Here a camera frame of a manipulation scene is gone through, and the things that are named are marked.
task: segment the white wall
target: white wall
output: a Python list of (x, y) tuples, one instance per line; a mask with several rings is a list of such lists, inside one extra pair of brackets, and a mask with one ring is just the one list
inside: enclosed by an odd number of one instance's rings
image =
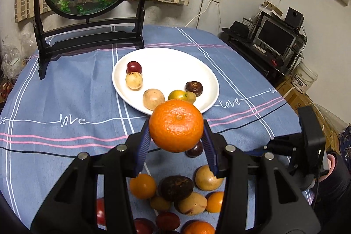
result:
[[(201, 0), (190, 0), (189, 6), (146, 2), (146, 24), (182, 27), (199, 10)], [(264, 0), (222, 0), (220, 3), (221, 27), (230, 27), (234, 21), (252, 17)], [(351, 121), (351, 109), (346, 104), (351, 90), (348, 75), (351, 68), (351, 6), (338, 0), (270, 0), (286, 13), (289, 7), (303, 13), (308, 44), (304, 49), (306, 63), (318, 74), (318, 80), (308, 91), (316, 103), (324, 106), (346, 122)], [(133, 16), (137, 2), (125, 1), (101, 18)], [(58, 15), (44, 15), (44, 28), (50, 30), (72, 23)], [(199, 28), (215, 35), (218, 33), (218, 5), (211, 3), (200, 18)], [(31, 20), (15, 24), (14, 0), (0, 0), (0, 38), (6, 44), (20, 47), (22, 31), (32, 31)]]
[(345, 6), (339, 0), (270, 1), (284, 14), (292, 7), (305, 18), (308, 42), (303, 50), (304, 62), (319, 75), (307, 94), (345, 122), (351, 122), (351, 5)]
[[(255, 15), (258, 12), (262, 0), (222, 0), (220, 3), (221, 27), (230, 27), (234, 21), (242, 21), (243, 17)], [(189, 5), (165, 4), (161, 2), (147, 1), (145, 24), (164, 26), (185, 26), (198, 14), (201, 0), (190, 0)], [(208, 0), (204, 1), (203, 9), (207, 7)], [(100, 18), (135, 16), (137, 1), (125, 1), (111, 12)], [(62, 27), (74, 23), (56, 14), (46, 13), (43, 16), (45, 30)], [(14, 19), (14, 0), (0, 0), (0, 38), (6, 44), (20, 47), (22, 31), (32, 31), (32, 20), (24, 20), (16, 24)], [(208, 10), (201, 15), (199, 29), (206, 30), (215, 35), (219, 28), (218, 4), (212, 2)], [(189, 27), (195, 27), (194, 20)]]

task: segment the mandarin orange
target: mandarin orange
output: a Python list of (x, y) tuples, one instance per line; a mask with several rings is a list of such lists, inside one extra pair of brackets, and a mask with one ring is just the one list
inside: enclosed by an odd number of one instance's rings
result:
[(204, 120), (201, 112), (183, 100), (168, 100), (158, 105), (149, 120), (155, 144), (173, 153), (193, 148), (202, 137)]
[(132, 195), (139, 199), (152, 198), (156, 193), (156, 182), (148, 174), (139, 174), (129, 182), (129, 189)]
[(184, 229), (183, 234), (215, 234), (215, 229), (208, 222), (195, 221)]
[(222, 208), (224, 192), (217, 191), (207, 199), (206, 210), (211, 213), (218, 213)]

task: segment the plastic bag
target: plastic bag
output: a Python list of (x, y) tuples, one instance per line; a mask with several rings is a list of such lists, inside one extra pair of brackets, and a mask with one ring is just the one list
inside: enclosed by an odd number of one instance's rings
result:
[(1, 70), (3, 71), (5, 77), (9, 79), (17, 79), (18, 75), (24, 68), (20, 51), (16, 47), (13, 47), (12, 45), (5, 45), (4, 42), (2, 42), (1, 58)]
[(21, 44), (23, 59), (29, 59), (31, 56), (33, 56), (37, 48), (35, 37), (32, 34), (25, 32), (22, 34)]

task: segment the white bucket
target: white bucket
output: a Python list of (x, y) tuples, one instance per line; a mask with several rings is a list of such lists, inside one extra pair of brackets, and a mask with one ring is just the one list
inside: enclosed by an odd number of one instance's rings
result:
[(301, 61), (295, 73), (292, 75), (291, 83), (300, 93), (304, 94), (317, 78), (318, 74), (307, 68)]

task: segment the cardboard box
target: cardboard box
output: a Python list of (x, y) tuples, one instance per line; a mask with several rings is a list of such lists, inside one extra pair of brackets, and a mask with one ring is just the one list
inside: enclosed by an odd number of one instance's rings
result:
[(336, 146), (339, 144), (338, 137), (334, 135), (334, 130), (332, 130), (329, 124), (324, 120), (323, 116), (320, 114), (318, 109), (314, 106), (313, 101), (309, 98), (307, 94), (302, 94), (291, 83), (291, 78), (288, 77), (286, 81), (282, 82), (278, 87), (277, 91), (285, 98), (289, 103), (291, 108), (298, 114), (297, 109), (303, 106), (311, 105), (317, 116), (318, 122), (322, 128), (325, 136), (325, 148), (326, 150), (337, 150)]

